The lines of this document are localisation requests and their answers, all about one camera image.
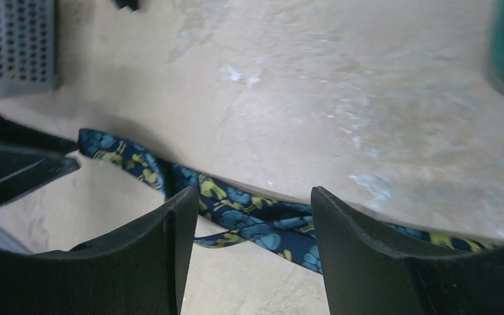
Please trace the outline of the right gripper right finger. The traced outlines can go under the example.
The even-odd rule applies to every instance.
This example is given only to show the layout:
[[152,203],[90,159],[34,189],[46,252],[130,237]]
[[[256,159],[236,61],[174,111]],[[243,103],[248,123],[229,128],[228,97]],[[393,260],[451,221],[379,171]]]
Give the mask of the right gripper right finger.
[[332,314],[504,314],[504,245],[479,252],[434,245],[321,186],[310,200]]

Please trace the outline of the white plastic basket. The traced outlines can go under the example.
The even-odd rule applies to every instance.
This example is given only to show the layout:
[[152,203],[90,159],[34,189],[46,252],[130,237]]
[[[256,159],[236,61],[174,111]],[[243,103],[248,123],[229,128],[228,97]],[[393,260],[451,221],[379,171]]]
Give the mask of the white plastic basket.
[[0,99],[59,86],[56,1],[0,0]]

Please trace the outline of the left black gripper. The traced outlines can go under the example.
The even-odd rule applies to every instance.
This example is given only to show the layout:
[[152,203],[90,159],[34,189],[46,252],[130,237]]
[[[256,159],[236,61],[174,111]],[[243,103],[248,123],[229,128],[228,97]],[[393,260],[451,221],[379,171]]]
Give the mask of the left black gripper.
[[0,115],[0,207],[80,168],[77,142],[21,125]]

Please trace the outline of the small whiteboard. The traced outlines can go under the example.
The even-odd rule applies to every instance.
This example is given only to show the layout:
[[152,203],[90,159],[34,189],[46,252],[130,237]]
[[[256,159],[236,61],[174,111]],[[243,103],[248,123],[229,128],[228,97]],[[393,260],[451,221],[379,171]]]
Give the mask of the small whiteboard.
[[140,9],[139,0],[113,0],[115,6],[121,9],[130,9],[131,11],[137,11]]

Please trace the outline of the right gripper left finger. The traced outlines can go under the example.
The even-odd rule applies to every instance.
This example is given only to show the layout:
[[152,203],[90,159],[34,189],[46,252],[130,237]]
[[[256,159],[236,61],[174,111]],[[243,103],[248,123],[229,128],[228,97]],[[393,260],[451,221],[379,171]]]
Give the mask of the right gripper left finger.
[[198,201],[187,187],[69,251],[0,250],[0,314],[179,314]]

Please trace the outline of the blue floral necktie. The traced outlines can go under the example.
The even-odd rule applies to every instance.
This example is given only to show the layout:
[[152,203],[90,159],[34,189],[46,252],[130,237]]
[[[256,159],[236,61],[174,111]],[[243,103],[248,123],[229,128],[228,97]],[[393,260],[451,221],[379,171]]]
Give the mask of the blue floral necktie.
[[281,258],[321,274],[312,208],[309,204],[271,199],[219,178],[171,163],[126,138],[80,129],[78,150],[109,162],[169,199],[187,187],[198,191],[198,213],[224,232],[196,237],[195,244],[218,249],[253,242]]

